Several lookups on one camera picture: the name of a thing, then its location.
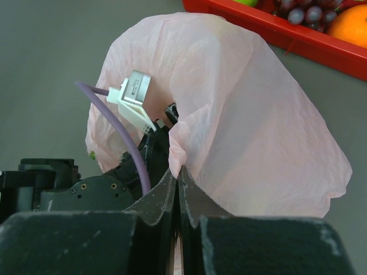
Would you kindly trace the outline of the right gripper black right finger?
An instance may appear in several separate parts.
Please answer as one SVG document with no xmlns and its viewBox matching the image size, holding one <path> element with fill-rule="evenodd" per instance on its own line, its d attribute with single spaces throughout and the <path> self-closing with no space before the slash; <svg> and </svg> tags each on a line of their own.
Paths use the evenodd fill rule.
<svg viewBox="0 0 367 275">
<path fill-rule="evenodd" d="M 177 179 L 185 274 L 354 274 L 338 233 L 318 218 L 236 217 Z"/>
</svg>

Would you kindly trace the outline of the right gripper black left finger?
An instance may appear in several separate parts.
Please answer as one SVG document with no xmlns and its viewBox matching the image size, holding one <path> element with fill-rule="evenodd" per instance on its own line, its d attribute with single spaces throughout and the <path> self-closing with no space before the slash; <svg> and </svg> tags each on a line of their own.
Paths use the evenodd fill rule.
<svg viewBox="0 0 367 275">
<path fill-rule="evenodd" d="M 120 211 L 20 212 L 1 225 L 2 274 L 173 274 L 170 171 Z"/>
</svg>

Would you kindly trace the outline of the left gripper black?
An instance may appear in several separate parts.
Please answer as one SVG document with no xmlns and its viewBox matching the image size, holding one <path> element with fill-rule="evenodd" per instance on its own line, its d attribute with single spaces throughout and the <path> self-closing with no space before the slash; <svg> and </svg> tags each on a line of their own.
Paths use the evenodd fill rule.
<svg viewBox="0 0 367 275">
<path fill-rule="evenodd" d="M 156 130 L 144 134 L 138 145 L 138 150 L 145 161 L 149 175 L 150 187 L 155 187 L 168 169 L 169 131 L 178 120 L 178 112 L 174 103 L 164 111 L 163 118 L 156 119 Z M 143 196 L 138 171 L 132 156 L 125 152 L 120 158 L 115 173 L 120 181 L 128 188 L 132 198 L 138 200 Z"/>
</svg>

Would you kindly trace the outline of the pink plastic bag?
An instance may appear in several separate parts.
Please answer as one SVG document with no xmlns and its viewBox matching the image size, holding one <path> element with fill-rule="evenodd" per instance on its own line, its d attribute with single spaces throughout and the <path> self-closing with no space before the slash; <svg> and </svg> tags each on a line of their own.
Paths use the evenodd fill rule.
<svg viewBox="0 0 367 275">
<path fill-rule="evenodd" d="M 176 103 L 169 167 L 234 215 L 322 218 L 352 168 L 316 107 L 256 33 L 211 14 L 147 17 L 110 46 L 97 87 L 152 77 L 153 120 Z"/>
</svg>

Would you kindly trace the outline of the orange fruit lower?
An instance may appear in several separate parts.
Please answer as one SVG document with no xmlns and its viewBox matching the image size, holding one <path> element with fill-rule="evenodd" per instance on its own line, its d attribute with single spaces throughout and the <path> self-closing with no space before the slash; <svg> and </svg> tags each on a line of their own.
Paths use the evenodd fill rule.
<svg viewBox="0 0 367 275">
<path fill-rule="evenodd" d="M 326 34 L 366 48 L 366 4 L 343 11 L 328 27 Z"/>
</svg>

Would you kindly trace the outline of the red plastic tray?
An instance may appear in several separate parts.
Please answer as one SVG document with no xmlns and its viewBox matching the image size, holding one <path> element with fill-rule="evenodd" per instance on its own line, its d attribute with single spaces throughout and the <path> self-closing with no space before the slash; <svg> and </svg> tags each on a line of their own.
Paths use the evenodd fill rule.
<svg viewBox="0 0 367 275">
<path fill-rule="evenodd" d="M 272 1 L 250 7 L 236 1 L 186 0 L 186 11 L 209 13 L 259 34 L 266 42 L 344 74 L 366 81 L 366 49 L 271 14 Z"/>
</svg>

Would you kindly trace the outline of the green apple lower left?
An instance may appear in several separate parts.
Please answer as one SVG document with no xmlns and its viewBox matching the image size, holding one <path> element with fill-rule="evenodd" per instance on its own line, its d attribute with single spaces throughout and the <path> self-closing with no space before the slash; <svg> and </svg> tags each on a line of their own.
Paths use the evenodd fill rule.
<svg viewBox="0 0 367 275">
<path fill-rule="evenodd" d="M 234 1 L 249 7 L 255 7 L 258 3 L 258 0 L 234 0 Z"/>
</svg>

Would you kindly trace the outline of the purple grapes in tray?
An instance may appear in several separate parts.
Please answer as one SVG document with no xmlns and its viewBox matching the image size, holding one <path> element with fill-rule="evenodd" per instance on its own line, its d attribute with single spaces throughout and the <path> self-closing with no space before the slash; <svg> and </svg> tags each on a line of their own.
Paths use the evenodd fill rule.
<svg viewBox="0 0 367 275">
<path fill-rule="evenodd" d="M 274 16 L 286 19 L 291 25 L 302 25 L 324 32 L 336 19 L 343 1 L 272 1 Z"/>
</svg>

